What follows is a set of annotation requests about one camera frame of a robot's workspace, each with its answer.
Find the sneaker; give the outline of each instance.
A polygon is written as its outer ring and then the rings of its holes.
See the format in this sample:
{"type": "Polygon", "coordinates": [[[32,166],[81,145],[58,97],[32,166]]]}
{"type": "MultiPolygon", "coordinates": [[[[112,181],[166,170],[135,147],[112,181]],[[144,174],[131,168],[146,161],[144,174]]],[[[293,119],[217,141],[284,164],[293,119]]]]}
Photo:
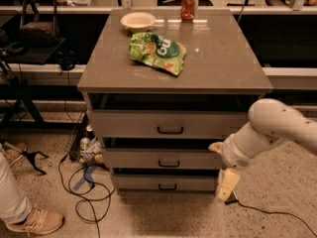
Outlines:
{"type": "MultiPolygon", "coordinates": [[[[19,143],[15,145],[16,148],[21,149],[22,151],[27,151],[27,145],[24,143],[19,143]]],[[[4,157],[7,159],[9,166],[12,167],[14,164],[16,164],[23,155],[21,155],[19,152],[13,149],[8,149],[4,153],[4,157]]]]}
{"type": "Polygon", "coordinates": [[[6,224],[13,232],[34,234],[50,234],[63,223],[63,216],[57,212],[32,208],[30,215],[23,224],[6,224]]]}

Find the white bowl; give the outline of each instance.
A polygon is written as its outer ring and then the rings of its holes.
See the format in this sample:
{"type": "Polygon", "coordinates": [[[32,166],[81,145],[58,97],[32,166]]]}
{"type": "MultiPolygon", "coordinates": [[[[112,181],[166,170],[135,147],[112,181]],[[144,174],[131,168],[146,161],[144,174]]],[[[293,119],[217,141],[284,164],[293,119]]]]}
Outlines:
{"type": "Polygon", "coordinates": [[[133,12],[121,19],[121,24],[127,27],[132,33],[146,32],[156,21],[156,17],[150,13],[133,12]]]}

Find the red can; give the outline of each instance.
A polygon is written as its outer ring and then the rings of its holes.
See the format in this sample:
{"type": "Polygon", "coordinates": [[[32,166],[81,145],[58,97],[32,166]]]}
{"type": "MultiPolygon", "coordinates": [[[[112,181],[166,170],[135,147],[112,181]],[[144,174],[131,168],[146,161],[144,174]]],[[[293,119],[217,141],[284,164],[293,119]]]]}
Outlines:
{"type": "Polygon", "coordinates": [[[184,22],[192,22],[195,18],[196,0],[181,0],[180,17],[184,22]]]}

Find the snack bag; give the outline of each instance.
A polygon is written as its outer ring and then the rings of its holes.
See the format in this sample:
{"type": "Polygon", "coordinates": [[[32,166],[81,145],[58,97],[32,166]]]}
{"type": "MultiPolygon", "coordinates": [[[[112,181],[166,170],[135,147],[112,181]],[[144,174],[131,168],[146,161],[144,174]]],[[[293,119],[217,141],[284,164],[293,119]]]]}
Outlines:
{"type": "Polygon", "coordinates": [[[133,35],[129,49],[131,60],[165,69],[174,75],[183,70],[186,48],[181,43],[153,33],[137,33],[133,35]]]}

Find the pants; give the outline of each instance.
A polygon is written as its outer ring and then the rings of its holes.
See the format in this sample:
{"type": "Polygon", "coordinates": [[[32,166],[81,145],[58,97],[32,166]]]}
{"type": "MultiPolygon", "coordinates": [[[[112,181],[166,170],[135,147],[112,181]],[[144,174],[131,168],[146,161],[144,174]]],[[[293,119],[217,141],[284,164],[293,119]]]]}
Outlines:
{"type": "Polygon", "coordinates": [[[19,188],[3,154],[0,153],[0,218],[10,224],[25,220],[32,204],[19,188]]]}

